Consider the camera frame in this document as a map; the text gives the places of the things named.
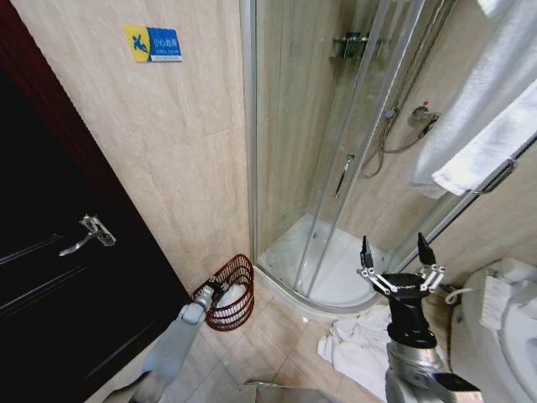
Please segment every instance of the shower enclosure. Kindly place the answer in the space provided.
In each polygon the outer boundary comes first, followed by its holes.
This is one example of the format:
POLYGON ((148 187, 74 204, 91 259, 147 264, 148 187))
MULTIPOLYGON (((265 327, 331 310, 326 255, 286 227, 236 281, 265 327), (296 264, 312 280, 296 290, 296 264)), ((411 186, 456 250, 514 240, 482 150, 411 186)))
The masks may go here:
POLYGON ((367 235, 377 272, 415 259, 468 200, 432 200, 408 172, 430 120, 414 83, 454 1, 243 0, 254 263, 297 299, 355 312, 367 235), (388 155, 388 149, 396 152, 388 155))

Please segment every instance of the crumpled white towel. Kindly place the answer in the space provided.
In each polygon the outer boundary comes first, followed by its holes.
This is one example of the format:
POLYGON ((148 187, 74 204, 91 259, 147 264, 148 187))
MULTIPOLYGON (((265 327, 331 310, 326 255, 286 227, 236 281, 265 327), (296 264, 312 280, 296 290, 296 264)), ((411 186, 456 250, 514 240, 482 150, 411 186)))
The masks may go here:
POLYGON ((238 300, 242 294, 246 292, 246 287, 243 284, 233 284, 216 304, 217 308, 231 305, 238 300))
POLYGON ((386 401, 384 375, 388 369, 386 327, 388 306, 375 305, 358 318, 334 322, 328 336, 317 344, 317 353, 334 368, 386 401))

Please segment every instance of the beige tile floor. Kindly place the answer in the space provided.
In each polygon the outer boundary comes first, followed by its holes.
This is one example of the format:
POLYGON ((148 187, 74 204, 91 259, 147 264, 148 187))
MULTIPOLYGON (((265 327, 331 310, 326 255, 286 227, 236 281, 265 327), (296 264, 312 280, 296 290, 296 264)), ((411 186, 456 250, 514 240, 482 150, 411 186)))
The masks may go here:
POLYGON ((253 314, 242 327, 215 332, 203 325, 161 403, 223 403, 249 380, 322 389, 346 403, 380 401, 317 355, 330 325, 304 322, 257 283, 254 292, 253 314))

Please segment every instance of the cable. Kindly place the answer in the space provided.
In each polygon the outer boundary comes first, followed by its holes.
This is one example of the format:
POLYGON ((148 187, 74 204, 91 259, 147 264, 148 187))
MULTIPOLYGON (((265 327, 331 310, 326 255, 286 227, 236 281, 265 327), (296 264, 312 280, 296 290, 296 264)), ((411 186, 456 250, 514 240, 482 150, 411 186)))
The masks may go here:
POLYGON ((446 298, 444 299, 444 302, 447 305, 454 305, 456 303, 456 296, 459 294, 464 294, 465 292, 475 291, 473 288, 461 288, 460 290, 455 290, 453 292, 450 292, 446 298))
POLYGON ((362 167, 362 171, 360 172, 360 176, 362 178, 365 178, 365 179, 371 179, 374 176, 376 176, 380 172, 380 170, 383 168, 384 154, 400 154, 400 153, 403 153, 404 151, 406 151, 407 149, 410 149, 413 145, 417 144, 422 138, 424 138, 426 133, 429 131, 429 127, 430 127, 430 125, 432 123, 433 122, 427 123, 425 128, 420 130, 416 140, 413 140, 410 143, 408 143, 408 144, 406 144, 403 147, 400 147, 398 149, 386 149, 385 142, 386 142, 386 138, 388 137, 388 131, 389 131, 389 127, 390 127, 389 122, 387 122, 386 125, 384 126, 384 131, 382 132, 382 134, 378 138, 377 149, 375 149, 375 151, 366 160, 366 162, 364 162, 363 167, 362 167), (366 166, 368 166, 368 164, 371 162, 371 160, 377 155, 378 155, 378 167, 377 167, 377 169, 372 174, 364 174, 364 173, 362 173, 363 170, 366 168, 366 166))

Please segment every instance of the metal gripper jaw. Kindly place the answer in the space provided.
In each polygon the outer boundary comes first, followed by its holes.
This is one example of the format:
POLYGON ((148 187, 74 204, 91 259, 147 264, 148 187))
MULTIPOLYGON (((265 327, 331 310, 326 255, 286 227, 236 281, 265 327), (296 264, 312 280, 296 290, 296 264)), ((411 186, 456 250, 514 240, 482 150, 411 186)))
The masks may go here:
POLYGON ((362 268, 357 272, 377 292, 386 296, 397 296, 398 299, 423 298, 435 292, 444 277, 444 268, 436 264, 435 254, 422 233, 418 234, 418 252, 422 267, 417 273, 398 273, 380 275, 373 268, 373 255, 368 238, 363 237, 360 261, 362 268))

